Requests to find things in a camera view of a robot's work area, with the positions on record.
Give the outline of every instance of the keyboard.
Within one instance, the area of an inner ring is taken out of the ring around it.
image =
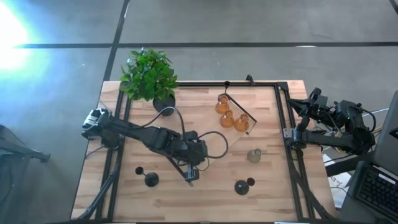
[[[396,180],[374,167],[367,167],[355,197],[377,212],[398,219],[398,186]]]

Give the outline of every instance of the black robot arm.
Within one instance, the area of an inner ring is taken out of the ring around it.
[[[290,100],[289,105],[303,119],[291,132],[285,130],[285,136],[293,147],[305,148],[307,144],[318,144],[341,148],[350,154],[362,155],[375,145],[372,129],[364,125],[362,113],[364,110],[361,104],[343,100],[335,102],[332,107],[327,106],[327,96],[321,95],[321,89],[316,88],[305,100]],[[325,136],[326,131],[307,130],[310,118],[341,133],[340,138]]]
[[[184,131],[181,135],[171,129],[153,126],[139,126],[111,115],[106,109],[95,109],[86,118],[82,135],[90,139],[101,138],[102,145],[114,149],[121,143],[121,136],[142,142],[152,152],[161,154],[188,165],[184,173],[186,181],[199,179],[199,172],[194,167],[205,161],[207,146],[204,140],[198,139],[196,131]]]

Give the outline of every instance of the concrete floor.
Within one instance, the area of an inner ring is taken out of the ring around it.
[[[24,32],[4,32],[0,49],[15,39],[112,43],[123,1],[5,0],[0,10],[8,9]],[[120,43],[386,42],[398,41],[397,20],[388,0],[131,0]],[[117,51],[111,80],[120,76],[129,50]],[[242,80],[249,73],[256,80],[302,79],[308,92],[320,87],[330,103],[351,100],[368,110],[388,107],[398,89],[397,47],[164,50],[179,80]],[[0,51],[0,124],[51,154],[47,164],[30,163],[13,199],[19,203],[13,223],[69,219],[87,146],[80,126],[98,99],[109,53]]]

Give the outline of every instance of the wooden table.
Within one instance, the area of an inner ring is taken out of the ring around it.
[[[288,81],[288,84],[291,98],[307,97],[303,81]],[[119,82],[104,82],[100,99],[113,111],[118,91]],[[177,108],[184,122],[189,125],[197,121],[201,114],[214,107],[217,96],[223,91],[222,87],[176,89]],[[182,179],[164,156],[151,152],[136,140],[126,139],[114,211],[115,222],[271,222],[297,219],[274,89],[231,87],[228,93],[257,119],[257,124],[249,135],[242,136],[230,146],[225,157],[217,159],[208,170],[201,172],[193,187]],[[282,102],[289,124],[283,95]],[[156,114],[151,102],[134,101],[129,120],[144,124]],[[157,121],[154,126],[164,124],[165,119]],[[180,132],[179,123],[176,121],[175,124],[167,128]],[[88,152],[98,146],[98,141],[90,142]],[[208,148],[211,154],[211,146],[208,145]],[[251,164],[246,160],[246,154],[255,148],[260,148],[263,156],[260,163]],[[98,193],[105,157],[106,151],[98,151],[85,161],[72,218],[82,214]],[[335,215],[319,147],[305,149],[304,161],[312,192],[326,210]],[[137,166],[142,166],[146,172],[158,173],[158,186],[147,187],[144,177],[134,173]],[[250,187],[248,194],[238,195],[234,191],[235,182],[248,177],[254,178],[256,184]],[[301,191],[300,199],[305,210]],[[105,203],[104,212],[108,210],[107,206],[108,203]]]

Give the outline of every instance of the small jar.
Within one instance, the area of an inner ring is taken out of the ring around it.
[[[219,114],[225,114],[225,112],[229,110],[228,97],[226,95],[220,95],[214,109]]]
[[[220,125],[223,128],[232,128],[234,126],[233,112],[228,110],[223,116],[220,117]]]
[[[249,129],[249,116],[242,114],[234,123],[235,130],[245,132]]]
[[[258,163],[261,160],[262,152],[260,149],[254,149],[248,152],[248,161],[251,163]]]

